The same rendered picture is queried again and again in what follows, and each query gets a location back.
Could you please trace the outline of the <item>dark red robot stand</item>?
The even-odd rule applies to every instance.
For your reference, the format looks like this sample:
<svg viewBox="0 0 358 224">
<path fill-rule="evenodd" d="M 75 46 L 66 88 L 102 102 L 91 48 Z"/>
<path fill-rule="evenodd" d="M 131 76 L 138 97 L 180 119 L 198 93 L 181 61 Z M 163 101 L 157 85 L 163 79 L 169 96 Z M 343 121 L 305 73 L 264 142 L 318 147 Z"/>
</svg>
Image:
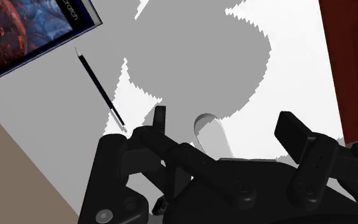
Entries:
<svg viewBox="0 0 358 224">
<path fill-rule="evenodd" d="M 358 0 L 319 0 L 343 138 L 358 142 Z"/>
</svg>

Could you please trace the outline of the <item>blue and red book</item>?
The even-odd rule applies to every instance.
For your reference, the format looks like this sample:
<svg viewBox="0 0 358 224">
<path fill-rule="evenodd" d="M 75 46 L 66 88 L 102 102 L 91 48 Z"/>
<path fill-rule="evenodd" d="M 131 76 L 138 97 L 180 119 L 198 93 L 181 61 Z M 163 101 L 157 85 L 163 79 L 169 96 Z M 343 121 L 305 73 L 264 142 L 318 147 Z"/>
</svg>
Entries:
<svg viewBox="0 0 358 224">
<path fill-rule="evenodd" d="M 0 0 L 0 78 L 101 24 L 91 0 Z"/>
</svg>

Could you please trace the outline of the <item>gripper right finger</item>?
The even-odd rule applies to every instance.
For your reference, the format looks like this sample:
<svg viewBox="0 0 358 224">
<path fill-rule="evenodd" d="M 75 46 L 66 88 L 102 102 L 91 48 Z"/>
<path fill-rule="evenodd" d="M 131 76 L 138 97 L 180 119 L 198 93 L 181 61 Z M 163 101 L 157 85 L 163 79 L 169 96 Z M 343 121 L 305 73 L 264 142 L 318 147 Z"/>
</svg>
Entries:
<svg viewBox="0 0 358 224">
<path fill-rule="evenodd" d="M 294 206 L 316 210 L 330 178 L 336 179 L 358 203 L 358 143 L 347 148 L 332 137 L 312 132 L 290 111 L 279 113 L 274 134 L 298 164 L 287 188 Z"/>
</svg>

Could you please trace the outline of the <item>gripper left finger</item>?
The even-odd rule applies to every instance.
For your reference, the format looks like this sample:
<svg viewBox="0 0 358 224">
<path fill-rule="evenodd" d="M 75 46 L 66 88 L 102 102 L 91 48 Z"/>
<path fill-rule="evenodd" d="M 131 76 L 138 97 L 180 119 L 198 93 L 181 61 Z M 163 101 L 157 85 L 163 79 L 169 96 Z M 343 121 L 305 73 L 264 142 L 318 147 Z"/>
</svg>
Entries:
<svg viewBox="0 0 358 224">
<path fill-rule="evenodd" d="M 141 173 L 167 201 L 162 224 L 174 224 L 189 210 L 196 224 L 228 206 L 245 211 L 257 191 L 241 174 L 225 167 L 188 143 L 178 144 L 165 135 L 165 106 L 157 106 L 153 124 L 134 130 L 131 138 L 108 134 L 99 139 L 78 224 L 147 224 L 148 200 L 127 187 L 132 174 Z"/>
</svg>

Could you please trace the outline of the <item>white oblong object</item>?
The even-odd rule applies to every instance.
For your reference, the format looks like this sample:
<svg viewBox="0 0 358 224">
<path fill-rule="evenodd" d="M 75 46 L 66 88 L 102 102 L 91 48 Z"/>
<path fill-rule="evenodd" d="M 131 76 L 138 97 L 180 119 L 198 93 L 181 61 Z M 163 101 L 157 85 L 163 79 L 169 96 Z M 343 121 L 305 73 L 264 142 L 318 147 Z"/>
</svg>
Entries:
<svg viewBox="0 0 358 224">
<path fill-rule="evenodd" d="M 210 113 L 199 115 L 194 122 L 196 147 L 214 160 L 233 158 L 221 121 Z"/>
</svg>

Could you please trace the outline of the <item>black pen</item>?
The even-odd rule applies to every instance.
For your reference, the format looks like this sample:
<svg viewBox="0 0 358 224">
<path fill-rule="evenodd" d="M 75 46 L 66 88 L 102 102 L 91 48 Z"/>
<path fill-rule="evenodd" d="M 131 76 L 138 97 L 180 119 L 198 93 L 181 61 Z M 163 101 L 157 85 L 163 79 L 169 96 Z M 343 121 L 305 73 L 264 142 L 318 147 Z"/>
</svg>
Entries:
<svg viewBox="0 0 358 224">
<path fill-rule="evenodd" d="M 127 133 L 127 128 L 126 128 L 126 125 L 125 125 L 122 117 L 119 115 L 119 113 L 118 113 L 117 109 L 115 108 L 113 102 L 111 101 L 111 99 L 107 95 L 107 93 L 104 90 L 103 86 L 101 85 L 100 81 L 97 79 L 95 73 L 93 72 L 92 68 L 89 66 L 89 64 L 86 61 L 84 55 L 77 48 L 74 48 L 74 51 L 76 52 L 76 56 L 79 59 L 79 61 L 81 62 L 82 66 L 87 71 L 87 73 L 88 73 L 90 79 L 92 80 L 93 84 L 95 85 L 95 87 L 99 91 L 100 95 L 102 96 L 104 102 L 107 104 L 107 106 L 108 106 L 108 108 L 109 108 L 109 110 L 110 110 L 110 112 L 111 112 L 111 114 L 112 114 L 117 126 L 119 126 L 121 131 L 123 131 L 124 133 Z"/>
</svg>

